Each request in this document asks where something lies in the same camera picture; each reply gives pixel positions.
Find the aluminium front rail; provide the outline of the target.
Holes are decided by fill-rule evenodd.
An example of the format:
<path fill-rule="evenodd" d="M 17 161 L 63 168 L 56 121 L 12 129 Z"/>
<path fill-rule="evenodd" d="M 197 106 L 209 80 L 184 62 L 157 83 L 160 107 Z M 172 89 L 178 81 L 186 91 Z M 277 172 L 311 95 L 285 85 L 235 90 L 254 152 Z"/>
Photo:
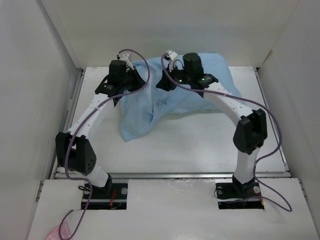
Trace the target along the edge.
<path fill-rule="evenodd" d="M 114 179 L 229 179 L 232 173 L 110 173 Z M 258 172 L 258 178 L 291 178 L 285 172 Z"/>

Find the pink cloth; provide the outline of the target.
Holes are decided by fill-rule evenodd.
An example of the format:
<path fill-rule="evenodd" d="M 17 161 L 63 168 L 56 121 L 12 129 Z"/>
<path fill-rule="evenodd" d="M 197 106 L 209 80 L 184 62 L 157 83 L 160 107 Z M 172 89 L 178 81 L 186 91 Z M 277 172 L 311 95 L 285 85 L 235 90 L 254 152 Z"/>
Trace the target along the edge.
<path fill-rule="evenodd" d="M 46 240 L 60 240 L 60 236 L 63 239 L 72 239 L 71 238 L 71 233 L 69 230 L 69 226 L 67 222 L 63 222 L 63 224 L 60 226 L 56 226 L 55 228 L 53 228 L 48 235 L 46 236 Z"/>

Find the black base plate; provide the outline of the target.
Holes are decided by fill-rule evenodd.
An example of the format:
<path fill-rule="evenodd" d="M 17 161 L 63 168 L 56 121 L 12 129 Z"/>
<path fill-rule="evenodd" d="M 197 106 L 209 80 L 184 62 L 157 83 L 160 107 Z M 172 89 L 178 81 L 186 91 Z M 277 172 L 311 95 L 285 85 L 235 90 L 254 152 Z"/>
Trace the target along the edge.
<path fill-rule="evenodd" d="M 113 183 L 111 190 L 105 191 L 98 187 L 92 187 L 91 199 L 89 200 L 90 187 L 88 183 L 79 185 L 78 189 L 82 191 L 81 209 L 84 210 L 89 201 L 88 210 L 126 210 L 128 184 Z"/>
<path fill-rule="evenodd" d="M 244 191 L 236 189 L 232 182 L 217 182 L 214 194 L 219 210 L 265 209 L 258 182 Z"/>

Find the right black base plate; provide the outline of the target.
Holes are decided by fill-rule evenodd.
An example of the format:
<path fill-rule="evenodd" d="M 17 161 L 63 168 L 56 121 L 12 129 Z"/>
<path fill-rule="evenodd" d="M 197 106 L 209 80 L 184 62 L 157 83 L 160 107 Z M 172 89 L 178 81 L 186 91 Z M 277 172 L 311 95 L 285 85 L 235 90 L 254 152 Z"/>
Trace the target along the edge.
<path fill-rule="evenodd" d="M 219 210 L 265 209 L 258 182 L 244 191 L 236 189 L 232 182 L 217 182 L 214 194 Z"/>

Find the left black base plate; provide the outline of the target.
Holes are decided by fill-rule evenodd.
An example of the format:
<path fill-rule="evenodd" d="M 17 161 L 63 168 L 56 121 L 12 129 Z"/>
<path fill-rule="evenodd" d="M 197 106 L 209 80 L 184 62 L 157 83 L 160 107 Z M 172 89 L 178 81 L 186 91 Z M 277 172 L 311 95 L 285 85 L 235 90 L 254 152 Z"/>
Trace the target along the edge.
<path fill-rule="evenodd" d="M 92 187 L 91 199 L 89 200 L 90 187 L 88 183 L 79 185 L 78 189 L 82 191 L 81 209 L 84 210 L 89 201 L 88 210 L 126 210 L 128 184 L 113 183 L 111 190 L 105 191 L 98 187 Z"/>

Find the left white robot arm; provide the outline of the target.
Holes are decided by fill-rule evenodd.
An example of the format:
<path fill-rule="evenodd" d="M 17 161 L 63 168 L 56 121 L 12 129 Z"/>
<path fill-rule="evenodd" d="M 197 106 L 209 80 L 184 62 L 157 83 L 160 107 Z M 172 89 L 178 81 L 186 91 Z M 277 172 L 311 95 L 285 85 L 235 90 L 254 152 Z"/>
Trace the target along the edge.
<path fill-rule="evenodd" d="M 96 88 L 85 112 L 72 127 L 55 137 L 58 165 L 66 172 L 81 174 L 103 199 L 112 193 L 112 177 L 97 165 L 97 156 L 89 138 L 122 97 L 138 92 L 145 83 L 127 57 L 112 60 L 108 75 Z"/>

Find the light blue pillowcase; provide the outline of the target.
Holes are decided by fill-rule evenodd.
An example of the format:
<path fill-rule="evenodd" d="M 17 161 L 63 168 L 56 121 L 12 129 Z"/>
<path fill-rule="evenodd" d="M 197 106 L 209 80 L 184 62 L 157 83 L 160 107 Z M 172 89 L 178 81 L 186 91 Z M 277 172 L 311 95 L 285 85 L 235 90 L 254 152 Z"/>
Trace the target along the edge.
<path fill-rule="evenodd" d="M 160 57 L 146 62 L 133 62 L 143 79 L 151 74 L 147 87 L 138 93 L 123 96 L 119 103 L 122 114 L 120 133 L 128 142 L 145 136 L 161 117 L 168 114 L 185 114 L 199 111 L 215 111 L 218 107 L 198 93 L 180 87 L 165 91 L 156 87 L 163 76 Z"/>

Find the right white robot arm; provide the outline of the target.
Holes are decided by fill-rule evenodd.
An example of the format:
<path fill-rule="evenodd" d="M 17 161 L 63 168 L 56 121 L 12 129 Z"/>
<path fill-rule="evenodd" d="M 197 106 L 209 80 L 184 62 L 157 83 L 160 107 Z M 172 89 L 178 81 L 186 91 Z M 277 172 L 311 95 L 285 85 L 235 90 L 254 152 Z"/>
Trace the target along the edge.
<path fill-rule="evenodd" d="M 234 124 L 232 141 L 238 153 L 231 190 L 235 196 L 243 197 L 255 185 L 255 163 L 268 136 L 266 113 L 246 106 L 231 95 L 215 76 L 205 73 L 197 53 L 187 53 L 182 59 L 183 67 L 178 69 L 178 54 L 172 50 L 164 53 L 160 58 L 163 74 L 173 86 L 195 92 L 213 103 Z"/>

